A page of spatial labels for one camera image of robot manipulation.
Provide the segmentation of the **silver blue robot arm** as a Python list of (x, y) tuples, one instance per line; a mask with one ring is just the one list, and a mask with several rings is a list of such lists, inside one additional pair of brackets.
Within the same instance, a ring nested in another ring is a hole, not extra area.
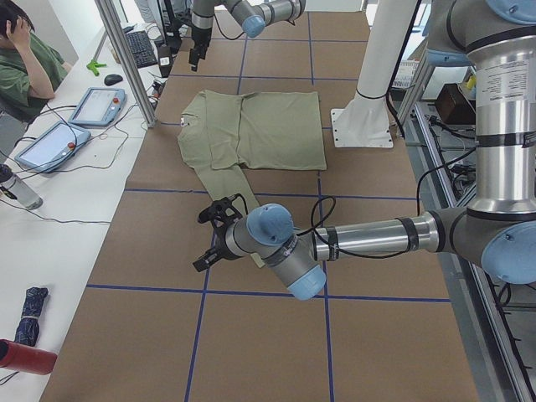
[(293, 23), (305, 11), (302, 0), (268, 1), (252, 6), (248, 1), (193, 1), (191, 34), (194, 46), (188, 62), (191, 70), (198, 70), (198, 62), (205, 59), (212, 37), (215, 8), (223, 5), (249, 38), (255, 38), (265, 27), (280, 21)]
[[(420, 185), (407, 183), (399, 169), (386, 179), (393, 148), (388, 128), (389, 90), (420, 1), (380, 1), (363, 55), (354, 98), (333, 109), (334, 147), (378, 148), (363, 151), (370, 160), (329, 173), (327, 189), (372, 190), (370, 195), (398, 199), (415, 190), (417, 215), (385, 222), (325, 226), (314, 222), (315, 209), (332, 200), (317, 198), (311, 227), (298, 233), (291, 214), (279, 204), (259, 205), (242, 165), (250, 169), (326, 169), (317, 93), (255, 92), (223, 95), (200, 92), (194, 103), (199, 133), (184, 129), (179, 142), (183, 159), (198, 174), (212, 205), (198, 218), (210, 221), (215, 247), (194, 262), (207, 270), (220, 259), (252, 255), (269, 267), (298, 300), (327, 292), (323, 261), (345, 257), (382, 260), (415, 250), (453, 253), (480, 265), (499, 279), (535, 281), (535, 1), (434, 1), (428, 36), (428, 59), (473, 63), (477, 69), (477, 197), (466, 207), (420, 211)], [(305, 1), (197, 1), (192, 10), (192, 70), (204, 59), (212, 36), (214, 8), (224, 4), (243, 34), (255, 38), (278, 21), (294, 21)]]

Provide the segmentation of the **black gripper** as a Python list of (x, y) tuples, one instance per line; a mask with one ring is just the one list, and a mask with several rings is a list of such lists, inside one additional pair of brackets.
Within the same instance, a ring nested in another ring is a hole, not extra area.
[(201, 59), (206, 58), (206, 54), (209, 48), (209, 39), (195, 39), (194, 46), (190, 49), (188, 62), (190, 63), (190, 69), (193, 72), (198, 71), (198, 62)]
[(227, 229), (221, 226), (215, 229), (214, 233), (216, 235), (214, 246), (193, 262), (196, 271), (206, 271), (219, 260), (233, 260), (235, 258), (225, 240)]

